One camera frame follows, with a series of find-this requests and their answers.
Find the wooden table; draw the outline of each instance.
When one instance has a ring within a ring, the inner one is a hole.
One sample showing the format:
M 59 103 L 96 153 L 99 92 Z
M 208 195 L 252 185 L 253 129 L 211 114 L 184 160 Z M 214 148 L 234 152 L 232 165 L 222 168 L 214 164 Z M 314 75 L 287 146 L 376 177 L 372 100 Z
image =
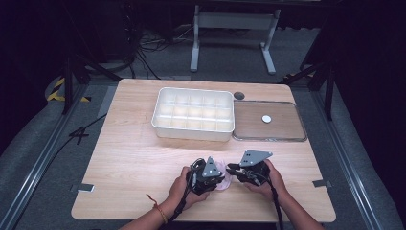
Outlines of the wooden table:
M 152 207 L 146 196 L 162 202 L 183 166 L 197 158 L 238 163 L 245 150 L 272 151 L 270 160 L 281 172 L 288 191 L 320 222 L 335 220 L 326 187 L 309 140 L 304 142 L 210 142 L 159 138 L 151 125 L 162 87 L 243 92 L 245 100 L 292 102 L 288 86 L 178 80 L 121 80 L 97 145 L 83 178 L 93 184 L 91 193 L 79 192 L 72 209 L 76 219 L 135 219 Z M 225 191 L 213 191 L 177 220 L 278 221 L 273 204 L 249 192 L 234 177 Z

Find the triangular gray bracket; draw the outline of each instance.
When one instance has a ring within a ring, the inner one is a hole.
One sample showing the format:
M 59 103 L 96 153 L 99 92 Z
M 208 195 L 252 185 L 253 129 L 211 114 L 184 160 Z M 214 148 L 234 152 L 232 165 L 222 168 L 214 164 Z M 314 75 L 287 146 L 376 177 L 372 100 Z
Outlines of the triangular gray bracket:
M 241 167 L 254 166 L 272 155 L 273 153 L 270 151 L 246 150 L 239 165 Z
M 206 166 L 203 170 L 203 177 L 212 177 L 221 175 L 221 171 L 217 168 L 211 156 L 207 159 Z

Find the orange wristband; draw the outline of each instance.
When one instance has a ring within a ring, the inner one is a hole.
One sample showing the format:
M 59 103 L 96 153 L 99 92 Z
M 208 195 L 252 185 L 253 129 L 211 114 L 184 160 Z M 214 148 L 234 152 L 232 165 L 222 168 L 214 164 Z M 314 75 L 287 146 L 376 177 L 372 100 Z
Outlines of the orange wristband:
M 162 211 L 162 209 L 159 207 L 158 202 L 156 202 L 156 200 L 153 199 L 149 194 L 147 194 L 147 196 L 149 197 L 150 200 L 155 202 L 154 205 L 152 206 L 152 208 L 156 208 L 161 213 L 161 216 L 164 219 L 164 223 L 167 224 L 168 218 L 167 218 L 167 216 L 165 216 L 164 211 Z

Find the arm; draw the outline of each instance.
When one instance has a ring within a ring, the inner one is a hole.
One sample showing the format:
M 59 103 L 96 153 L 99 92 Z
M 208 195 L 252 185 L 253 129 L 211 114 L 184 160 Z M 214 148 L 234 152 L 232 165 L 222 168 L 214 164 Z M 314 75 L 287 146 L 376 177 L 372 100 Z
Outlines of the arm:
M 264 161 L 271 171 L 269 173 L 269 177 L 271 178 L 272 184 L 278 192 L 278 201 L 295 229 L 324 229 L 324 227 L 317 222 L 316 219 L 314 219 L 286 190 L 281 174 L 275 169 L 274 165 L 267 159 Z M 271 187 L 268 183 L 264 183 L 259 187 L 250 183 L 244 183 L 244 185 L 250 191 L 260 193 L 264 195 L 266 199 L 273 201 Z
M 173 216 L 175 208 L 182 199 L 183 193 L 185 192 L 187 186 L 186 174 L 189 170 L 189 167 L 184 167 L 182 169 L 181 175 L 175 179 L 170 187 L 167 199 L 159 205 L 167 219 L 170 219 Z M 196 195 L 193 192 L 190 192 L 186 198 L 186 205 L 183 210 L 189 209 L 194 203 L 203 201 L 208 196 L 209 193 Z M 121 230 L 156 230 L 162 224 L 164 224 L 164 219 L 161 216 L 160 211 L 156 208 L 152 208 L 149 212 L 132 220 L 129 224 L 122 227 Z

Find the white container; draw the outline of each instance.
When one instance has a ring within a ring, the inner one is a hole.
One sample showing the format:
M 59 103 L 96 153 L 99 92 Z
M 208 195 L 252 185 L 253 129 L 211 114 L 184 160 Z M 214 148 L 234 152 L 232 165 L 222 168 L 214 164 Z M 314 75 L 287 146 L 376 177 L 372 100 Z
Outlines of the white container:
M 235 128 L 233 94 L 162 88 L 151 123 L 159 137 L 226 142 Z

